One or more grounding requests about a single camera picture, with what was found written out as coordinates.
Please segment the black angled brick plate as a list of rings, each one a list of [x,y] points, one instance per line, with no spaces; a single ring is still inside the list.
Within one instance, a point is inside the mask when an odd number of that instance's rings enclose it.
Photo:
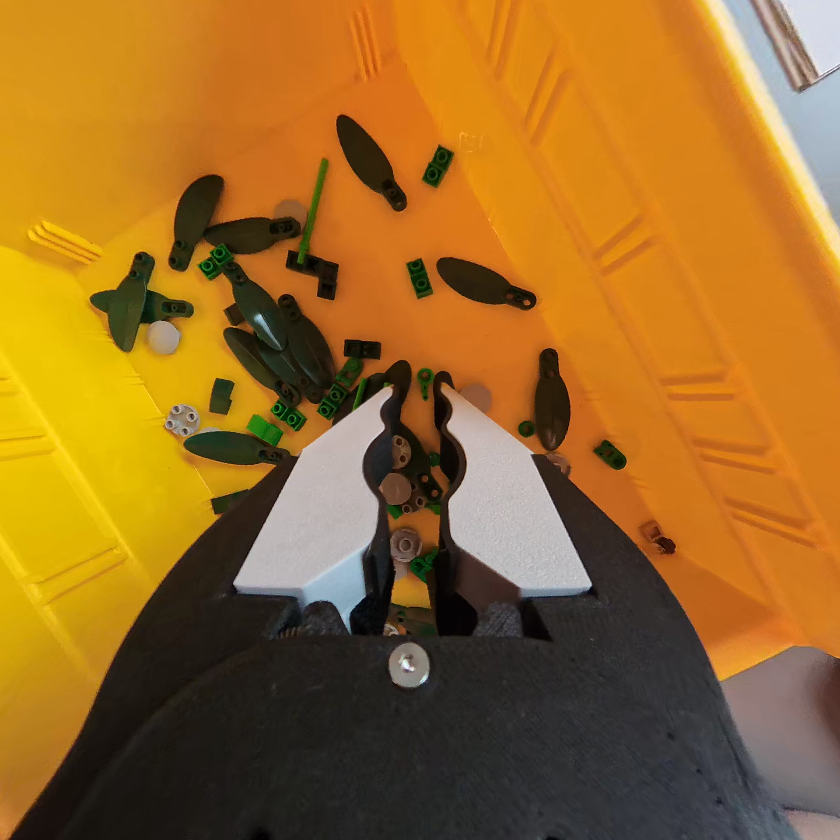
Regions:
[[[300,262],[299,256],[298,251],[288,250],[286,268],[299,275],[316,278],[317,297],[333,301],[338,289],[339,265],[311,254],[307,254],[303,262]]]

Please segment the yellow plastic bin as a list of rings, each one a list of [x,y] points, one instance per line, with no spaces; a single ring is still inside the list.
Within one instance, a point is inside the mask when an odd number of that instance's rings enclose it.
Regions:
[[[319,323],[393,262],[418,312],[541,310],[571,478],[717,677],[838,657],[838,231],[723,2],[2,2],[3,838],[170,571],[150,527],[245,473],[188,466],[151,390],[145,294],[211,297],[210,244],[169,263],[179,200],[218,175],[209,225],[306,206],[324,157],[336,298],[297,244],[247,255],[257,284]],[[535,307],[462,297],[447,256]]]

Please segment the scattered grey round brick pieces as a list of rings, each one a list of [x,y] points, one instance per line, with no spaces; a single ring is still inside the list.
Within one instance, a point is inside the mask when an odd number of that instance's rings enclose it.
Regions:
[[[531,316],[513,316],[503,306],[479,311],[476,303],[446,292],[443,302],[419,312],[396,288],[391,262],[385,280],[367,266],[361,285],[339,306],[318,304],[318,323],[306,318],[293,296],[280,296],[276,303],[290,299],[291,321],[280,325],[291,325],[291,349],[279,353],[254,334],[234,299],[221,312],[222,298],[232,291],[226,280],[212,290],[206,277],[224,277],[217,261],[234,260],[238,248],[232,233],[213,241],[226,247],[212,250],[202,264],[201,282],[211,297],[209,304],[200,303],[198,318],[188,320],[191,302],[149,290],[140,323],[154,359],[150,388],[170,410],[166,428],[179,446],[202,432],[213,439],[213,446],[201,447],[205,458],[184,450],[186,464],[217,461],[221,470],[245,473],[235,493],[202,503],[196,515],[169,503],[165,512],[174,526],[150,527],[162,569],[168,571],[210,518],[241,504],[271,470],[293,467],[303,445],[325,432],[326,423],[343,419],[383,385],[412,381],[400,357],[433,362],[422,368],[434,375],[436,366],[455,373],[464,397],[478,407],[490,410],[496,396],[497,414],[532,421],[522,415],[524,397],[539,375],[537,352],[554,343],[541,310]]]

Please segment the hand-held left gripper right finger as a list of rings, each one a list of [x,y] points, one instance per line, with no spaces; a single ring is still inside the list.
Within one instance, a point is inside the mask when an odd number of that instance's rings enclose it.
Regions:
[[[592,580],[534,453],[458,393],[434,383],[440,467],[433,603],[442,636],[468,636],[494,605],[589,594]]]

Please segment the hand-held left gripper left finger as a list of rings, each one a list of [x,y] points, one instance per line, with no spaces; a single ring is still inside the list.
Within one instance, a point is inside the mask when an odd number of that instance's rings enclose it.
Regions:
[[[382,635],[393,570],[378,487],[403,389],[386,385],[299,454],[234,578],[240,595],[331,604],[352,635]]]

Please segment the thin green brick bar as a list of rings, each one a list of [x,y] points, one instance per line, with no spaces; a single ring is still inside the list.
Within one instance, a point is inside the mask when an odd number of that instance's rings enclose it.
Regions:
[[[321,158],[317,178],[311,195],[311,202],[308,210],[308,217],[303,228],[301,242],[298,251],[297,265],[303,267],[309,256],[310,244],[313,230],[316,224],[319,206],[321,202],[322,190],[329,171],[329,159]]]

